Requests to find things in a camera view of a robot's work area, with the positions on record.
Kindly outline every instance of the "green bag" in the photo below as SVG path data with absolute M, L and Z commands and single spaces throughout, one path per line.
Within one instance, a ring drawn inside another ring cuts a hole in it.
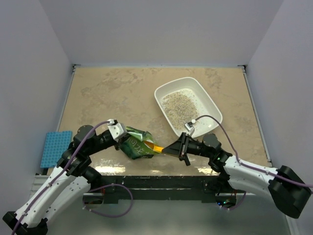
M 131 159 L 152 158 L 157 152 L 153 151 L 144 141 L 157 144 L 148 131 L 141 131 L 130 126 L 126 127 L 127 135 L 123 137 L 118 147 Z

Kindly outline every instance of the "white tray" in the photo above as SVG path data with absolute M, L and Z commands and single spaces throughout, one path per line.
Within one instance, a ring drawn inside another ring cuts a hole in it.
M 163 99 L 165 96 L 179 91 L 186 91 L 186 94 L 189 98 L 193 101 L 195 104 L 199 116 L 201 115 L 211 115 L 215 117 L 220 123 L 223 120 L 223 116 L 216 106 L 216 104 L 213 102 L 211 97 L 208 95 L 208 93 L 205 91 L 205 89 L 201 86 L 201 84 L 192 77 L 183 77 L 171 82 L 168 82 L 160 87 L 158 87 L 155 91 L 155 98 L 156 101 L 162 110 L 164 116 L 166 117 L 168 123 L 172 127 L 173 131 L 177 136 L 180 136 L 182 131 L 176 130 L 171 122 L 169 121 L 164 109 L 163 109 Z M 192 137 L 198 137 L 201 135 L 204 135 L 210 131 L 212 131 L 214 128 L 216 128 L 218 124 L 209 117 L 203 117 L 199 119 L 195 124 L 195 132 L 192 135 Z

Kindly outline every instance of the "blue perforated board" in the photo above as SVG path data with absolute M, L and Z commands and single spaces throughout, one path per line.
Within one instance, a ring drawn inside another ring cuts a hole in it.
M 55 167 L 63 152 L 67 150 L 71 139 L 71 131 L 48 132 L 45 139 L 45 148 L 40 167 Z

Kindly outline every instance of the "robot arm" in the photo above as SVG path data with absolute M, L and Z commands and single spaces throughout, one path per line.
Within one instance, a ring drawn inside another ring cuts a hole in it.
M 186 127 L 189 135 L 182 133 L 180 138 L 164 148 L 162 153 L 176 156 L 185 161 L 186 165 L 190 165 L 187 154 L 206 157 L 211 168 L 220 173 L 219 178 L 223 184 L 264 196 L 290 217 L 300 216 L 312 192 L 308 187 L 291 184 L 278 177 L 283 176 L 303 184 L 289 167 L 276 169 L 240 160 L 224 151 L 214 134 L 206 134 L 200 142 L 190 137 L 193 126 L 188 124 Z M 89 166 L 89 156 L 116 146 L 127 131 L 123 124 L 113 119 L 109 120 L 108 130 L 102 134 L 96 135 L 94 129 L 95 127 L 89 125 L 81 127 L 50 178 L 38 192 L 16 212 L 5 214 L 3 220 L 17 235 L 45 235 L 48 230 L 47 223 L 53 221 L 66 206 L 90 188 L 101 186 L 101 175 Z
M 222 144 L 214 134 L 204 135 L 202 141 L 196 141 L 186 133 L 164 148 L 162 153 L 178 157 L 190 165 L 188 153 L 209 159 L 209 165 L 226 185 L 233 189 L 254 193 L 272 200 L 276 207 L 284 214 L 298 218 L 311 196 L 308 187 L 295 185 L 279 178 L 282 176 L 296 183 L 304 184 L 295 172 L 287 166 L 280 169 L 264 167 L 249 163 L 227 153 L 221 148 Z
M 90 190 L 100 186 L 101 175 L 89 166 L 90 155 L 117 144 L 127 131 L 116 120 L 108 121 L 108 130 L 96 135 L 92 126 L 79 128 L 54 168 L 52 174 L 40 189 L 16 212 L 7 212 L 3 220 L 17 235 L 45 235 L 47 224 L 51 223 L 68 205 Z M 83 143 L 73 161 L 69 160 L 78 146 Z

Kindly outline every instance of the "beige countertop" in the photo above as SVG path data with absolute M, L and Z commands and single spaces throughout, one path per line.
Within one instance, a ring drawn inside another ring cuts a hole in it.
M 161 146 L 177 140 L 155 98 L 157 87 L 169 81 L 193 77 L 211 96 L 223 115 L 239 157 L 268 166 L 266 153 L 239 68 L 77 68 L 70 87 L 59 131 L 75 135 L 84 124 L 96 125 L 110 118 L 127 126 L 149 131 Z M 101 133 L 106 126 L 99 127 Z M 212 131 L 222 148 L 233 152 L 220 127 Z M 190 156 L 191 166 L 175 157 L 156 155 L 152 159 L 129 159 L 110 148 L 91 156 L 91 166 L 103 175 L 211 175 L 208 159 Z

